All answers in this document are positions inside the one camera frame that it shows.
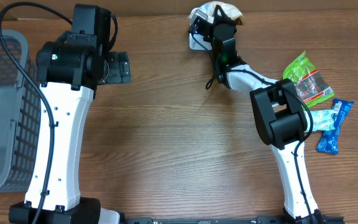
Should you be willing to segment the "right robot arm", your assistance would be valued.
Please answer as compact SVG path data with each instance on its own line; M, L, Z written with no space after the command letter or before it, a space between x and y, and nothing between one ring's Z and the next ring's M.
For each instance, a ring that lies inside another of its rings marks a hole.
M271 148L284 190L286 223L322 223L323 217L311 192L306 170L305 140L311 134L313 118L289 79L274 80L253 71L238 56L235 33L238 21L220 5L209 17L199 9L190 16L189 33L193 50L205 50L211 59L214 81L250 96L257 133Z

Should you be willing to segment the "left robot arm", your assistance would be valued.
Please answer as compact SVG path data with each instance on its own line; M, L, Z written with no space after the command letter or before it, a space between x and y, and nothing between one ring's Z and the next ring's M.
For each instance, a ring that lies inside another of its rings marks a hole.
M117 20L99 6L77 4L71 29L47 42L36 57L42 100L35 166L23 202L9 209L11 223L125 223L122 212L82 197L79 164L86 117L97 87L129 83L126 52L115 52Z

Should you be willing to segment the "beige snack bag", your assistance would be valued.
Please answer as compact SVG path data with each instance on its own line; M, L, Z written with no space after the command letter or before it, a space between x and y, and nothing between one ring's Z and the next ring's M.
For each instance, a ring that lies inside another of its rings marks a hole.
M200 16L202 19L208 21L210 24L214 22L214 19L217 19L218 16L222 16L221 12L218 12L217 16L215 15L216 6L220 6L223 10L223 13L227 15L236 25L244 24L244 16L241 11L234 5L221 2L221 1L211 1L204 3L200 7L192 9L188 18L193 22L197 16Z

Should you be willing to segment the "teal snack packet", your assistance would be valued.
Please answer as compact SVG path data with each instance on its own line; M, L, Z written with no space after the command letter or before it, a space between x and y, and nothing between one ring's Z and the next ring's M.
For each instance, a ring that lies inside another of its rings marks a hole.
M334 127L334 110L313 110L310 111L313 120L313 129L315 131L332 131Z

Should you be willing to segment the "green packet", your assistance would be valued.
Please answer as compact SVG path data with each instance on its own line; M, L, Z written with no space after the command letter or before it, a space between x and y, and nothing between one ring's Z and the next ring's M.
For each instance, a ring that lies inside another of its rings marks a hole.
M334 96L334 90L325 82L305 51L287 66L283 79L294 83L298 96L309 108Z

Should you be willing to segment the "blue snack bar wrapper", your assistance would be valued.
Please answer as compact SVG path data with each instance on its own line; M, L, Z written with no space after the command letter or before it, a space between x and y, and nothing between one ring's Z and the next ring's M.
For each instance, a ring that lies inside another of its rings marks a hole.
M333 101L333 114L331 119L333 120L334 129L329 131L323 131L321 139L316 147L318 152L325 152L329 154L338 154L338 140L341 131L341 125L349 114L353 101L340 100L335 98Z

